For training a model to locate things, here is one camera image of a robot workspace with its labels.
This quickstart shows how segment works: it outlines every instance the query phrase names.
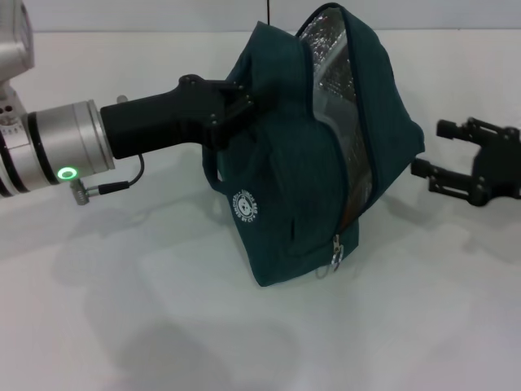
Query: silver insulated lining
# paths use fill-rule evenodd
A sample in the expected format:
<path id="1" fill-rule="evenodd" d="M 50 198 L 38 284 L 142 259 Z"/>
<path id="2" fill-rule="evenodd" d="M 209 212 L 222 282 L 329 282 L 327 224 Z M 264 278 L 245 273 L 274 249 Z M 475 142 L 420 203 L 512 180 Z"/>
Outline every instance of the silver insulated lining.
<path id="1" fill-rule="evenodd" d="M 373 188 L 373 174 L 358 117 L 357 92 L 349 61 L 348 39 L 340 9 L 322 11 L 302 32 L 313 53 L 313 110 L 339 140 L 348 169 L 345 228 L 364 208 Z"/>

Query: metal zipper pull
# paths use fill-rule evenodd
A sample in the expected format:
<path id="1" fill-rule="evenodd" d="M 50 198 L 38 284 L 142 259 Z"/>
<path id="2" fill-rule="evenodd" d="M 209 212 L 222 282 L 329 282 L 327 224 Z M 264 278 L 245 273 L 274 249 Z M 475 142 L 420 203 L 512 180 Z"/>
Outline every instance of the metal zipper pull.
<path id="1" fill-rule="evenodd" d="M 340 243 L 340 235 L 335 235 L 333 238 L 333 259 L 331 265 L 333 265 L 333 272 L 337 271 L 340 266 L 340 262 L 344 259 L 344 245 Z"/>

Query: teal bag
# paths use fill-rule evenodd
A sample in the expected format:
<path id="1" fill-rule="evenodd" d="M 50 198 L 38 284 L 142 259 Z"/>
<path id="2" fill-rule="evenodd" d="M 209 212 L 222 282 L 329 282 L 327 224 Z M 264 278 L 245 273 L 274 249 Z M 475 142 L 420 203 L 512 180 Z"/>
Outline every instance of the teal bag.
<path id="1" fill-rule="evenodd" d="M 228 80 L 270 105 L 224 151 L 203 151 L 256 281 L 338 267 L 358 245 L 357 219 L 424 151 L 387 52 L 327 4 L 296 37 L 259 23 Z"/>

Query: white logo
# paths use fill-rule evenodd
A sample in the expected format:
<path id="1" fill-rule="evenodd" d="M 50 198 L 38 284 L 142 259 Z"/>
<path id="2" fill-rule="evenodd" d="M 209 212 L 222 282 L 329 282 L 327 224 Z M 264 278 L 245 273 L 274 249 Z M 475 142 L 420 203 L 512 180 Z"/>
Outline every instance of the white logo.
<path id="1" fill-rule="evenodd" d="M 259 214 L 257 202 L 255 202 L 255 198 L 248 191 L 241 190 L 234 195 L 233 205 L 235 214 L 243 222 L 253 222 L 257 214 Z"/>

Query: white table surface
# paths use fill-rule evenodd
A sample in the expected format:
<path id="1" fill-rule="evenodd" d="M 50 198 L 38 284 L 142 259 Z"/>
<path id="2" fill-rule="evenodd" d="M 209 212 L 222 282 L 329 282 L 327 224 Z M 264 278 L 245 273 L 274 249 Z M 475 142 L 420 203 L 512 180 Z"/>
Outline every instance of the white table surface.
<path id="1" fill-rule="evenodd" d="M 440 118 L 521 125 L 521 31 L 380 32 L 427 156 L 469 172 Z M 247 33 L 37 35 L 28 110 L 99 107 L 224 77 Z M 258 288 L 196 146 L 146 156 L 131 190 L 0 202 L 0 389 L 473 391 L 521 384 L 521 204 L 487 208 L 404 173 L 335 275 Z M 87 179 L 130 178 L 137 159 Z"/>

